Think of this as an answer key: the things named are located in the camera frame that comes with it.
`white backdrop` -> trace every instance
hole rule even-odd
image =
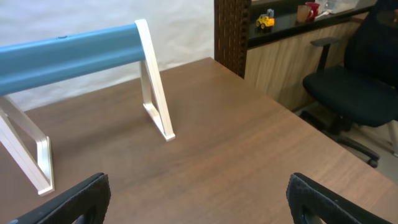
[[[213,57],[213,0],[1,0],[0,46],[123,26],[136,19],[148,22],[160,70]],[[138,76],[134,63],[11,98],[29,110]]]

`white stand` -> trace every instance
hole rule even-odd
[[[159,69],[155,57],[152,39],[150,38],[147,22],[144,19],[136,21],[141,43],[144,48],[145,61],[140,62],[141,87],[144,97],[144,108],[147,110],[152,120],[154,120],[159,131],[163,134],[166,141],[175,138],[172,123],[170,121],[169,109],[167,108],[164,96],[162,80],[160,79]],[[159,111],[152,103],[150,88],[152,86],[155,100]]]
[[[8,118],[37,144],[37,162],[26,149]],[[6,96],[0,97],[0,142],[24,171],[40,196],[54,191],[50,139]]]
[[[390,132],[392,150],[394,150],[394,156],[398,157],[398,131],[396,121],[388,123],[388,131]]]

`toy wheel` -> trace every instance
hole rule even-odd
[[[368,160],[367,164],[369,164],[369,166],[376,168],[377,165],[379,165],[379,163],[373,159]]]

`shiny black surface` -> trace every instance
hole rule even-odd
[[[349,11],[322,16],[312,22],[298,23],[296,22],[297,6],[304,2],[303,0],[280,0],[252,5],[248,47],[255,48],[303,32],[349,21],[351,16],[370,11],[376,0],[359,0],[357,6]],[[258,29],[256,18],[268,8],[275,10],[275,26],[264,30]]]

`yellow toy vehicle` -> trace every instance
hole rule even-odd
[[[267,14],[261,14],[256,21],[257,28],[264,29],[275,25],[274,10],[268,9]]]

